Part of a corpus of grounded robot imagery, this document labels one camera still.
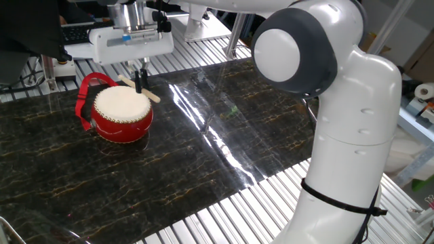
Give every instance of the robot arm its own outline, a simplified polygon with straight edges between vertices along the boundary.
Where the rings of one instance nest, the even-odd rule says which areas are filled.
[[[265,20],[252,50],[268,83],[301,98],[319,96],[305,184],[347,206],[369,209],[397,125],[401,78],[394,64],[358,48],[366,22],[362,10],[355,1],[299,1]],[[291,222],[273,243],[358,243],[366,220],[303,189]]]

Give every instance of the black marble surface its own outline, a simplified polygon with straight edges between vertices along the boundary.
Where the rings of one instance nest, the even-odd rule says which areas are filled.
[[[149,80],[162,102],[133,144],[84,131],[77,90],[0,104],[0,216],[27,243],[133,243],[310,157],[304,106],[250,60]]]

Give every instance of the white cylinder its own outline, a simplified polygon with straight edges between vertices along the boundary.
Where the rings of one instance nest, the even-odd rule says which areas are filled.
[[[423,100],[434,98],[434,83],[425,83],[419,85],[414,91],[414,95]]]

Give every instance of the drum strap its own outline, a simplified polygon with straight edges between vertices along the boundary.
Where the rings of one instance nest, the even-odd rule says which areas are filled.
[[[81,116],[81,109],[83,108],[86,102],[87,92],[89,91],[89,82],[92,79],[99,79],[101,81],[104,81],[111,87],[118,85],[110,77],[102,73],[90,73],[86,77],[84,77],[80,85],[79,95],[78,95],[77,103],[75,105],[75,115],[77,115],[81,119],[81,124],[83,125],[84,130],[88,130],[91,128],[90,123]]]

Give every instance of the metal frame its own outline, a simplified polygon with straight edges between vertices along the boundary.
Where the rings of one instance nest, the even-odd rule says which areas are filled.
[[[242,13],[237,14],[232,29],[232,35],[231,38],[229,39],[229,44],[227,45],[227,47],[223,48],[224,54],[226,54],[226,57],[229,60],[233,60],[237,57],[237,52],[236,52],[237,43],[239,40],[239,36],[241,35],[241,31],[243,30],[246,17],[247,14],[242,14]]]

